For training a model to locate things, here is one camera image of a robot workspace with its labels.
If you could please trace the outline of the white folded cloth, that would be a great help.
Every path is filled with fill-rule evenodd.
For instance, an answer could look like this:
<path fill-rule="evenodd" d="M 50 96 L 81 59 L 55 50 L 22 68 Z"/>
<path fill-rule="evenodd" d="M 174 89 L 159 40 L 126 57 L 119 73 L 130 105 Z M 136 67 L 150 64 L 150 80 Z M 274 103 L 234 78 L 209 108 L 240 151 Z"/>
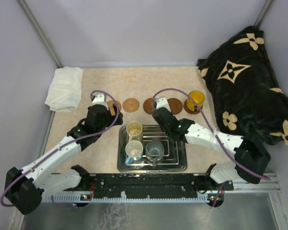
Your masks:
<path fill-rule="evenodd" d="M 49 86 L 45 104 L 54 112 L 76 113 L 82 98 L 84 69 L 63 67 L 56 69 Z"/>

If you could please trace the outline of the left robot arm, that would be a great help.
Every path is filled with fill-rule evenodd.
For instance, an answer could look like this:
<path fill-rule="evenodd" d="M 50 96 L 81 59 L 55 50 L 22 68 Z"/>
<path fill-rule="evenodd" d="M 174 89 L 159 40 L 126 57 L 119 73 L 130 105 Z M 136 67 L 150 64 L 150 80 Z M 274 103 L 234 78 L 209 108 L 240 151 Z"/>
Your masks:
<path fill-rule="evenodd" d="M 74 189 L 85 190 L 90 185 L 90 174 L 80 165 L 71 167 L 65 173 L 54 171 L 67 160 L 97 142 L 103 133 L 113 126 L 123 123 L 123 115 L 117 103 L 113 103 L 115 115 L 108 105 L 95 103 L 88 107 L 86 118 L 79 121 L 52 150 L 31 164 L 8 170 L 4 191 L 0 197 L 2 206 L 7 207 L 4 199 L 10 201 L 22 214 L 33 212 L 42 199 L 58 192 Z"/>

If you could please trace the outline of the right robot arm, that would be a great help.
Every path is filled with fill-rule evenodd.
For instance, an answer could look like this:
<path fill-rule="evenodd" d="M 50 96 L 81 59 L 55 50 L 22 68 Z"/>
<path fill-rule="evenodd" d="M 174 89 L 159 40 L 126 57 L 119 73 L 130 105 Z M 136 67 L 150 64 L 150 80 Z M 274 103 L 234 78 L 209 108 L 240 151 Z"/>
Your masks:
<path fill-rule="evenodd" d="M 223 182 L 237 179 L 251 184 L 270 180 L 264 172 L 271 156 L 255 134 L 239 136 L 210 130 L 186 118 L 178 120 L 165 107 L 153 109 L 152 117 L 168 137 L 223 152 L 229 158 L 209 170 L 204 181 L 209 189 L 217 189 Z"/>

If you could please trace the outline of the black floral blanket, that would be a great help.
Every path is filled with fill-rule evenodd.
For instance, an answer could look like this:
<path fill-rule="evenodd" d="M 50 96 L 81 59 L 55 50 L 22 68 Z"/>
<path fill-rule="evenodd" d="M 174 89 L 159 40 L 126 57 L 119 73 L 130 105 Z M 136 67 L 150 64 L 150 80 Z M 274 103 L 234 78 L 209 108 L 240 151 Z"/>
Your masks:
<path fill-rule="evenodd" d="M 244 28 L 199 59 L 197 68 L 221 132 L 252 133 L 266 144 L 288 146 L 288 97 L 277 82 L 262 30 Z"/>

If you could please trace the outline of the grey cup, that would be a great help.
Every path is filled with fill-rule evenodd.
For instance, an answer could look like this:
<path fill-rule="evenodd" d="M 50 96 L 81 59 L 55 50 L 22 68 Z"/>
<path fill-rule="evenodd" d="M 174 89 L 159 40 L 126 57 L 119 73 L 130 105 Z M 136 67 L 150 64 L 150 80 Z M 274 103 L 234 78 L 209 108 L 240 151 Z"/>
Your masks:
<path fill-rule="evenodd" d="M 165 148 L 160 141 L 150 141 L 145 147 L 145 155 L 152 162 L 152 167 L 156 168 L 157 164 L 164 158 Z"/>

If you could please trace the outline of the cream yellow cup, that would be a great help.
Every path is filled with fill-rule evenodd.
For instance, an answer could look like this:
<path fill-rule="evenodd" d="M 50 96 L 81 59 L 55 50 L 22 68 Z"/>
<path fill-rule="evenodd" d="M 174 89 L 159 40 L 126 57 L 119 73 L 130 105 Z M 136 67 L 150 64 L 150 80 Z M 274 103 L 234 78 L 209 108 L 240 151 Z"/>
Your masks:
<path fill-rule="evenodd" d="M 126 132 L 128 134 L 128 141 L 137 140 L 143 141 L 143 126 L 137 121 L 132 121 L 126 126 Z"/>

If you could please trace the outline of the woven coaster smooth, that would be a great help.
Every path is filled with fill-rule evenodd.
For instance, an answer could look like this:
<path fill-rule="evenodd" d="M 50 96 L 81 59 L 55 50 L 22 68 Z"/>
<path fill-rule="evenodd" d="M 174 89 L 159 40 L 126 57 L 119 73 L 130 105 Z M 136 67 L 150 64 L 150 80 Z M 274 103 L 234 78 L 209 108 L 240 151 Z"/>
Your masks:
<path fill-rule="evenodd" d="M 122 104 L 123 109 L 128 113 L 137 111 L 140 107 L 140 103 L 135 98 L 128 98 Z"/>

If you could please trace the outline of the dark wooden coaster front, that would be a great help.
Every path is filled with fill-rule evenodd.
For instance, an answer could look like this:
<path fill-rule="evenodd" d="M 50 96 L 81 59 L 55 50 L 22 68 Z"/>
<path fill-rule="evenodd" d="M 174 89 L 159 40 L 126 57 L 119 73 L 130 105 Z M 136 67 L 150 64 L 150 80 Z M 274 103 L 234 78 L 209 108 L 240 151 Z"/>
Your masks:
<path fill-rule="evenodd" d="M 177 98 L 169 98 L 168 104 L 170 106 L 171 112 L 173 115 L 177 115 L 182 111 L 183 105 L 182 102 Z"/>

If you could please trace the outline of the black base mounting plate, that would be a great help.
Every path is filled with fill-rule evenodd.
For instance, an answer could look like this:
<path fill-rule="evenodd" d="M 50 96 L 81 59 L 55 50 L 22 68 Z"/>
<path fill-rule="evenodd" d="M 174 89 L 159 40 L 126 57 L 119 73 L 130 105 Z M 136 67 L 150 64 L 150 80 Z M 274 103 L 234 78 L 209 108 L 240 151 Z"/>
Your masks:
<path fill-rule="evenodd" d="M 174 174 L 122 174 L 98 173 L 90 175 L 83 183 L 67 191 L 93 192 L 94 198 L 119 198 L 124 192 L 132 198 L 196 198 L 200 191 L 218 190 L 217 184 L 207 175 L 193 173 Z"/>

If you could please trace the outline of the dark wooden coaster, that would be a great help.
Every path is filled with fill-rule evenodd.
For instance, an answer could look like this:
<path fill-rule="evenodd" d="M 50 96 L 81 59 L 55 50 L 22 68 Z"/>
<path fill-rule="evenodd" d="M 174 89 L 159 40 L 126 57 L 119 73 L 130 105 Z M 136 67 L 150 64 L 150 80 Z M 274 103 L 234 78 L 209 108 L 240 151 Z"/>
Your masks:
<path fill-rule="evenodd" d="M 156 110 L 156 98 L 148 98 L 143 103 L 143 110 L 151 115 Z"/>
<path fill-rule="evenodd" d="M 198 107 L 196 106 L 196 104 L 194 104 L 192 101 L 185 100 L 184 101 L 184 105 L 183 105 L 184 110 L 192 115 L 196 115 L 200 113 L 200 110 L 198 109 Z"/>
<path fill-rule="evenodd" d="M 168 104 L 170 106 L 171 112 L 173 115 L 177 115 L 182 111 L 183 105 L 182 102 L 177 98 L 169 98 Z"/>

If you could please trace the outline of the dark wooden coaster back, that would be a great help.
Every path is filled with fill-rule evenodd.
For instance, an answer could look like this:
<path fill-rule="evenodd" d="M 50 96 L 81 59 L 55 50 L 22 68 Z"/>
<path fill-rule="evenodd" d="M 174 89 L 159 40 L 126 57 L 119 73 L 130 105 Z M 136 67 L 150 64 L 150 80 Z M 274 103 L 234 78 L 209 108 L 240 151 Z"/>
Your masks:
<path fill-rule="evenodd" d="M 143 103 L 143 110 L 151 115 L 156 110 L 156 98 L 148 98 Z"/>

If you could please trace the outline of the woven coaster frilled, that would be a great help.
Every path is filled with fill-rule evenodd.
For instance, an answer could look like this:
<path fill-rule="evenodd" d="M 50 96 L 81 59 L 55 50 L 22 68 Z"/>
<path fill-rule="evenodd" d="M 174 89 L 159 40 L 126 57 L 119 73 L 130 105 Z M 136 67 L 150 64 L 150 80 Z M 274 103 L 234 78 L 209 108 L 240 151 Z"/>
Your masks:
<path fill-rule="evenodd" d="M 119 106 L 119 110 L 121 110 L 121 103 L 119 101 L 117 101 L 117 104 Z M 114 107 L 116 105 L 115 102 L 113 100 L 107 101 L 107 105 L 108 105 L 108 107 L 110 109 L 111 115 L 116 115 L 116 112 L 114 110 Z"/>

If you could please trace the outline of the white cup blue handle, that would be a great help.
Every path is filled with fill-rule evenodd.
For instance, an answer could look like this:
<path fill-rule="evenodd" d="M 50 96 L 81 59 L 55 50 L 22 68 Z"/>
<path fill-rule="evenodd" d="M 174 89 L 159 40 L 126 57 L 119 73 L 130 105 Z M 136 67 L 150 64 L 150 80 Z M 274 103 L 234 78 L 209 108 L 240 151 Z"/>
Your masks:
<path fill-rule="evenodd" d="M 127 155 L 127 159 L 125 160 L 125 164 L 129 165 L 133 161 L 138 161 L 143 156 L 143 145 L 140 141 L 131 140 L 125 147 L 125 153 Z"/>

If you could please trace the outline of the metal tray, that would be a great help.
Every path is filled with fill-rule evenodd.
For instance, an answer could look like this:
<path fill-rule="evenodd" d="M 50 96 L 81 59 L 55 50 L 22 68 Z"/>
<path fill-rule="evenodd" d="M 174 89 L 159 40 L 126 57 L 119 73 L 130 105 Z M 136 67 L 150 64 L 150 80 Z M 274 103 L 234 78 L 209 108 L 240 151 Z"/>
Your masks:
<path fill-rule="evenodd" d="M 121 173 L 172 173 L 182 172 L 187 168 L 185 143 L 177 142 L 166 136 L 157 125 L 143 126 L 143 147 L 151 141 L 159 141 L 164 147 L 164 155 L 156 163 L 149 160 L 143 151 L 142 157 L 126 164 L 128 155 L 125 147 L 128 143 L 126 126 L 119 131 L 118 162 L 117 168 Z"/>

